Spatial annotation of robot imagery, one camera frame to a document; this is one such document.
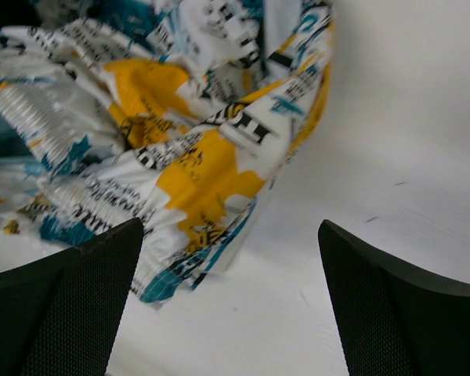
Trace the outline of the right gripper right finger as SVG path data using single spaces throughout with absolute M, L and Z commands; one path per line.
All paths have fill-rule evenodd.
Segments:
M 470 284 L 379 250 L 335 223 L 320 255 L 351 375 L 470 375 Z

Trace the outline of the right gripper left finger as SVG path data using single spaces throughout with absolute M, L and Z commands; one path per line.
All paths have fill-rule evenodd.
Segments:
M 143 242 L 130 219 L 0 273 L 0 375 L 104 375 Z

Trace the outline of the white yellow teal printed shorts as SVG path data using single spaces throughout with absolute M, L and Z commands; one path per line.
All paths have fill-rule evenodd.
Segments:
M 322 117 L 332 3 L 31 7 L 0 27 L 0 233 L 77 245 L 137 218 L 132 292 L 196 288 Z

